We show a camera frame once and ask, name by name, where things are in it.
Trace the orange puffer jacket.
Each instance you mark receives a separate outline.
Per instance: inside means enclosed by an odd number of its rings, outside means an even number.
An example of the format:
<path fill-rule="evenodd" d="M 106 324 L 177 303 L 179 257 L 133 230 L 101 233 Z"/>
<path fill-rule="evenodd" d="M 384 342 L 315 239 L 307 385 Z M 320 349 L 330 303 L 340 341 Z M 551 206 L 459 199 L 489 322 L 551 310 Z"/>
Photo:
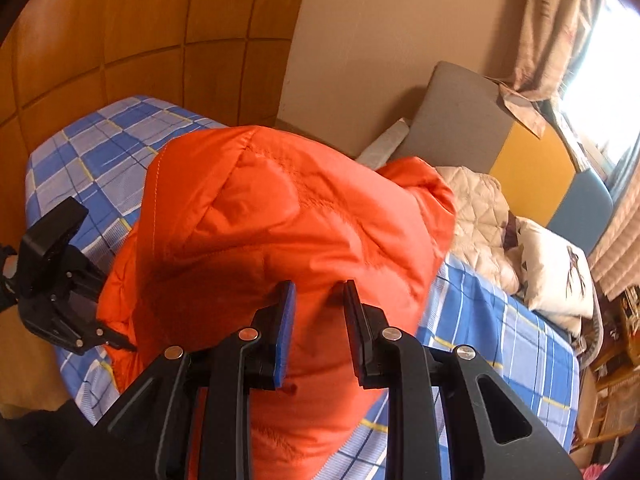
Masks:
<path fill-rule="evenodd" d="M 173 344 L 218 344 L 292 281 L 284 384 L 250 396 L 253 468 L 258 479 L 310 479 L 376 400 L 352 369 L 344 281 L 413 332 L 455 224 L 450 188 L 420 158 L 371 170 L 257 126 L 178 136 L 146 170 L 139 219 L 100 296 L 99 319 L 136 346 L 111 352 L 116 384 Z"/>

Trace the rattan wooden chair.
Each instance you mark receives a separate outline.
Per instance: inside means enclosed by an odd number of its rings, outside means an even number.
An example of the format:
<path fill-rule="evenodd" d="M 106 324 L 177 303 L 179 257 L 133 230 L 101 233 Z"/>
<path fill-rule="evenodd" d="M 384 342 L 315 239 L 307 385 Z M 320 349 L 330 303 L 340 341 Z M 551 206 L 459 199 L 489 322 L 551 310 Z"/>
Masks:
<path fill-rule="evenodd" d="M 639 422 L 639 363 L 626 351 L 599 356 L 579 373 L 570 452 L 626 437 Z"/>

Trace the blue plaid bed sheet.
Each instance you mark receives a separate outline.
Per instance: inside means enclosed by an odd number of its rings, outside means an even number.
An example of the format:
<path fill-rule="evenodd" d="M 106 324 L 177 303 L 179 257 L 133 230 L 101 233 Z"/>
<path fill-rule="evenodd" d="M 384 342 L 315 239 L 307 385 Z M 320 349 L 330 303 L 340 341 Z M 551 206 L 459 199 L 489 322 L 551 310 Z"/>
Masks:
<path fill-rule="evenodd" d="M 107 276 L 140 216 L 146 170 L 170 140 L 196 130 L 227 128 L 170 103 L 124 99 L 55 133 L 29 156 L 26 214 L 37 221 L 66 197 L 89 214 L 74 244 Z M 567 342 L 536 314 L 492 286 L 449 250 L 413 332 L 422 344 L 473 347 L 540 417 L 562 446 L 575 426 L 578 365 Z M 70 394 L 98 420 L 125 388 L 116 384 L 112 349 L 86 356 L 61 352 Z M 388 406 L 384 392 L 349 439 L 311 479 L 379 479 L 386 466 Z"/>

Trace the white printed pillow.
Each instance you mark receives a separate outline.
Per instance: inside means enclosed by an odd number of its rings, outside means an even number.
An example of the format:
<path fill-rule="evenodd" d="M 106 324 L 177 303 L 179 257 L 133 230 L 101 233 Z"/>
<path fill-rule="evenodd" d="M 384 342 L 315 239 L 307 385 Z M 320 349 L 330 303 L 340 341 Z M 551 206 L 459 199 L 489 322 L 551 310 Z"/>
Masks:
<path fill-rule="evenodd" d="M 543 314 L 592 318 L 593 284 L 584 252 L 524 217 L 516 218 L 516 236 L 526 306 Z"/>

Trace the beige quilted jacket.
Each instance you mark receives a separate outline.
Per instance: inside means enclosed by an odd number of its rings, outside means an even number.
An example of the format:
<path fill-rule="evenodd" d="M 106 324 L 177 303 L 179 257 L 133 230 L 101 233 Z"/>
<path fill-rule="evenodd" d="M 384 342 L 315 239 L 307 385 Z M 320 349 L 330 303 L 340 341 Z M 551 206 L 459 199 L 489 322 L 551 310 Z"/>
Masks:
<path fill-rule="evenodd" d="M 436 170 L 454 193 L 456 227 L 450 252 L 491 284 L 514 295 L 520 279 L 504 248 L 510 208 L 500 182 L 465 166 Z"/>

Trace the right patterned curtain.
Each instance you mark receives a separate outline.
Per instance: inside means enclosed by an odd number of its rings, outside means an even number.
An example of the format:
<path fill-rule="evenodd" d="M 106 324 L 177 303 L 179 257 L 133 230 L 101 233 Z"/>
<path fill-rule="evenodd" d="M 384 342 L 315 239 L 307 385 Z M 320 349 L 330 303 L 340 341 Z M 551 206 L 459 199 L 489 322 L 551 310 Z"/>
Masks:
<path fill-rule="evenodd" d="M 588 258 L 591 275 L 609 300 L 639 285 L 639 171 L 616 208 L 608 228 Z"/>

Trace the patterned curtain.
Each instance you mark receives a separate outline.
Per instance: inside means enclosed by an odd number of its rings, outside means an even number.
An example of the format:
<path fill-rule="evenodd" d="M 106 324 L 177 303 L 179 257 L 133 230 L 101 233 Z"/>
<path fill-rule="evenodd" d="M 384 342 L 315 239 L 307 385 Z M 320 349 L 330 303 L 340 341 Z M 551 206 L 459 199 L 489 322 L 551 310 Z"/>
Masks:
<path fill-rule="evenodd" d="M 639 171 L 616 208 L 608 228 L 588 258 L 591 275 L 609 300 L 639 285 Z"/>
<path fill-rule="evenodd" d="M 540 139 L 539 110 L 555 100 L 588 44 L 599 0 L 526 0 L 512 75 L 499 82 L 502 104 Z"/>

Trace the wooden wardrobe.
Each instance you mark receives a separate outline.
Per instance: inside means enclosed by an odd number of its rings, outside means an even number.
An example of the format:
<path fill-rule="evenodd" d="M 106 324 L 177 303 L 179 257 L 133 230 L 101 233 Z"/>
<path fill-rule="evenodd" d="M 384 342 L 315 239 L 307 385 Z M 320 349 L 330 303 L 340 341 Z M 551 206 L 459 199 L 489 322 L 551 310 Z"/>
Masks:
<path fill-rule="evenodd" d="M 144 94 L 273 126 L 302 0 L 1 0 L 1 239 L 26 228 L 29 154 Z"/>

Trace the grey yellow blue headboard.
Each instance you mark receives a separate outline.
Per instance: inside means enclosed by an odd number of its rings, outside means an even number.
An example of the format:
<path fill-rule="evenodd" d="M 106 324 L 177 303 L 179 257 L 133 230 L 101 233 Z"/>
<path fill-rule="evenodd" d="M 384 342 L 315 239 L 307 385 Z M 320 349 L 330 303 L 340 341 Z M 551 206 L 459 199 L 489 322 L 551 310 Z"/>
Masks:
<path fill-rule="evenodd" d="M 390 156 L 490 174 L 511 211 L 582 248 L 596 248 L 613 213 L 601 178 L 557 128 L 535 136 L 502 104 L 499 86 L 457 64 L 440 62 L 408 136 Z"/>

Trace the window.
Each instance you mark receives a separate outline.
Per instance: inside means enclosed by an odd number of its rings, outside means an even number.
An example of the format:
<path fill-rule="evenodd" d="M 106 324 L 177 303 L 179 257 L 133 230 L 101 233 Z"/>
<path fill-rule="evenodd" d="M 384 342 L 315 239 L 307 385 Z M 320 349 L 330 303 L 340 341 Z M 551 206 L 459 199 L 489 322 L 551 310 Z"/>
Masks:
<path fill-rule="evenodd" d="M 601 0 L 585 55 L 560 110 L 587 153 L 609 174 L 639 135 L 639 13 Z"/>

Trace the left patterned curtain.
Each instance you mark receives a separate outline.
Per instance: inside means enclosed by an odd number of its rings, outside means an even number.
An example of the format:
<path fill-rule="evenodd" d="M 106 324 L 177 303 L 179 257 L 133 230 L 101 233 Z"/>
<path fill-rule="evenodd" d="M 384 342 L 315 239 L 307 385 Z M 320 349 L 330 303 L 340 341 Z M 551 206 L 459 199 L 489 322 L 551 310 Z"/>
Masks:
<path fill-rule="evenodd" d="M 502 104 L 540 139 L 539 110 L 555 100 L 588 44 L 599 0 L 526 0 L 512 75 L 499 82 Z"/>

